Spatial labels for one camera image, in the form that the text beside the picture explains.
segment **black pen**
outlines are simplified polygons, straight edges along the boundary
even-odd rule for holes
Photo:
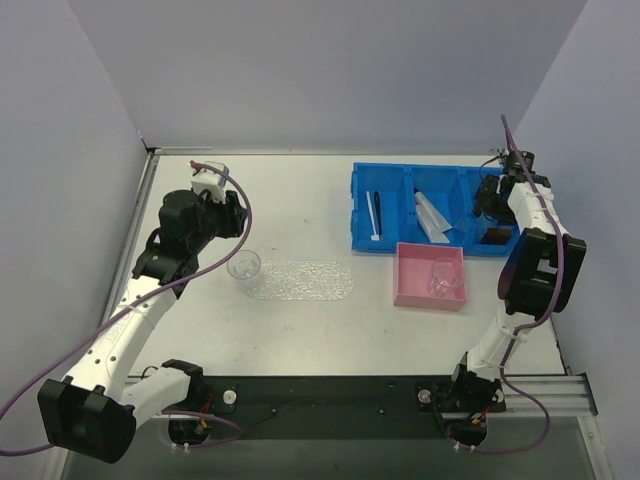
[[[380,194],[378,192],[374,192],[373,194],[373,203],[376,207],[376,217],[378,220],[378,235],[380,235],[380,240],[382,240],[382,213],[380,212]]]

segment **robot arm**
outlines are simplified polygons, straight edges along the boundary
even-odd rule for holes
[[[499,223],[515,223],[520,238],[500,275],[496,316],[453,375],[452,392],[470,412],[482,412],[502,402],[500,364],[507,348],[515,339],[512,356],[529,333],[518,327],[541,318],[551,301],[558,268],[557,242],[538,195],[544,197],[547,211],[563,235],[564,276],[555,312],[567,305],[586,253],[585,242],[571,237],[560,223],[548,179],[533,172],[534,155],[522,152],[522,156],[539,194],[526,181],[514,152],[504,159],[502,175],[487,175],[476,193],[476,216],[485,213]]]
[[[224,165],[215,165],[225,171]],[[125,388],[131,367],[186,283],[131,307],[135,299],[198,270],[197,255],[215,237],[238,237],[247,212],[219,175],[199,170],[191,190],[167,194],[160,227],[149,237],[114,314],[128,313],[102,333],[62,381],[47,380],[38,403],[50,443],[114,463],[137,427],[170,405],[197,410],[206,397],[203,372],[170,360],[151,377]]]

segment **bubble wrap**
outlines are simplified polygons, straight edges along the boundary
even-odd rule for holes
[[[351,269],[332,261],[264,260],[260,283],[247,290],[260,300],[340,300],[353,290]]]

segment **pink tray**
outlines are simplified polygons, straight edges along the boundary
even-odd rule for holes
[[[464,270],[462,248],[398,243],[393,261],[393,304],[396,307],[437,308],[458,311],[467,301],[465,284],[447,297],[433,297],[429,292],[431,265],[442,257],[458,260]]]

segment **white table surface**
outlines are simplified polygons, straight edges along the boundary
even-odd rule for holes
[[[460,312],[392,305],[392,256],[351,251],[353,162],[480,165],[481,156],[162,156],[135,258],[158,225],[162,197],[190,187],[189,160],[225,163],[245,189],[254,225],[245,248],[262,259],[331,260],[352,270],[354,289],[337,301],[257,300],[225,267],[191,282],[163,317],[132,370],[177,358],[208,375],[449,375],[492,321],[505,259],[465,259],[468,302]],[[237,239],[214,239],[209,265]],[[531,332],[512,374],[563,374],[551,323]]]

